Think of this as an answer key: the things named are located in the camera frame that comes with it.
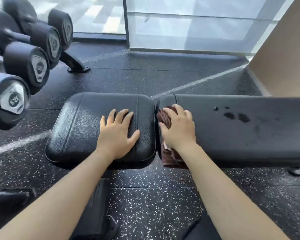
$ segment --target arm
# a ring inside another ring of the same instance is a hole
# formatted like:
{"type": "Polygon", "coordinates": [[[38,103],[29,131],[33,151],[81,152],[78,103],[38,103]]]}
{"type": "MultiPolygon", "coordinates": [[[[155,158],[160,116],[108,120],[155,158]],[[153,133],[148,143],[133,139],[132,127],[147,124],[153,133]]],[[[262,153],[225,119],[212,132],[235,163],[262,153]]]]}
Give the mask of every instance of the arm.
{"type": "Polygon", "coordinates": [[[164,108],[170,129],[160,123],[165,143],[187,164],[207,212],[223,240],[288,240],[283,231],[196,144],[192,114],[164,108]]]}
{"type": "Polygon", "coordinates": [[[100,121],[96,150],[0,230],[0,240],[68,240],[100,177],[114,159],[126,155],[140,136],[127,138],[133,116],[115,110],[100,121]]]}

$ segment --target weight bench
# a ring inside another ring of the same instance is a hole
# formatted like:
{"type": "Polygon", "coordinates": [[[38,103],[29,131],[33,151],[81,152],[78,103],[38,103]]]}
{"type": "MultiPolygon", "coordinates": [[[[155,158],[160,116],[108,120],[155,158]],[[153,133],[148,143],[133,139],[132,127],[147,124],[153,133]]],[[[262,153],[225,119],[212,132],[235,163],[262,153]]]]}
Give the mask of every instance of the weight bench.
{"type": "MultiPolygon", "coordinates": [[[[300,98],[262,96],[165,95],[155,106],[145,95],[79,93],[65,102],[47,142],[46,157],[58,167],[74,168],[96,148],[101,116],[113,108],[129,109],[134,116],[128,135],[140,129],[140,139],[109,169],[146,167],[156,149],[161,157],[156,113],[175,103],[192,112],[197,143],[218,166],[300,166],[300,98]]],[[[109,189],[109,180],[101,180],[72,239],[105,238],[109,189]]]]}

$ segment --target hand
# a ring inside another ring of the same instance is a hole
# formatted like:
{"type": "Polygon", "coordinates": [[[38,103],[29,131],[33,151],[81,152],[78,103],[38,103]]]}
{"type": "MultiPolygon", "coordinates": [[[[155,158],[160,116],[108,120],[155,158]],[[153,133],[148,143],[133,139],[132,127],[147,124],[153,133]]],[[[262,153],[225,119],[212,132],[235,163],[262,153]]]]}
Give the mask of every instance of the hand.
{"type": "Polygon", "coordinates": [[[196,144],[195,123],[192,121],[192,113],[184,110],[180,105],[172,105],[178,114],[168,108],[163,110],[171,119],[171,127],[168,129],[164,123],[159,123],[164,142],[168,147],[180,150],[190,144],[196,144]]]}
{"type": "Polygon", "coordinates": [[[116,110],[113,109],[109,113],[107,124],[105,117],[101,117],[96,152],[105,154],[110,163],[125,156],[140,137],[140,130],[136,130],[131,138],[128,138],[128,127],[133,116],[133,112],[128,113],[128,111],[128,109],[121,110],[114,119],[116,110]]]}

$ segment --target beige wall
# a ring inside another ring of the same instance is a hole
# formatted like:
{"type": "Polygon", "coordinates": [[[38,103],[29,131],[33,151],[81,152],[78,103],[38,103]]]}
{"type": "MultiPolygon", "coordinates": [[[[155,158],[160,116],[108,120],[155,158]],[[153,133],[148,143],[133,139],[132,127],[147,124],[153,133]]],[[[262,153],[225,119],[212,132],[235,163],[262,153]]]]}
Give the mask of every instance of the beige wall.
{"type": "Polygon", "coordinates": [[[273,96],[300,97],[300,0],[295,0],[249,64],[273,96]]]}

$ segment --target rubber gym floor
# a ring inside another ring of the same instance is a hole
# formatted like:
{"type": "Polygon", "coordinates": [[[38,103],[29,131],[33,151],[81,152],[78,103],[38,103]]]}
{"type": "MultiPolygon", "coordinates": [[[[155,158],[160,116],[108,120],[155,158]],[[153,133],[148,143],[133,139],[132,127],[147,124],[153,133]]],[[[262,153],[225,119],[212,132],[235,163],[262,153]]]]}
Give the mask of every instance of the rubber gym floor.
{"type": "MultiPolygon", "coordinates": [[[[79,92],[251,95],[261,93],[245,69],[189,83],[247,64],[245,57],[131,53],[124,44],[73,43],[69,48],[92,69],[70,74],[63,63],[31,97],[27,116],[0,131],[0,188],[34,187],[42,194],[67,170],[49,163],[44,147],[64,101],[79,92]]],[[[284,168],[224,169],[224,172],[291,239],[300,240],[300,177],[284,168]]],[[[115,171],[108,213],[120,225],[116,239],[178,239],[204,206],[188,171],[163,168],[158,157],[144,169],[115,171]]],[[[17,209],[6,209],[0,219],[17,209]]]]}

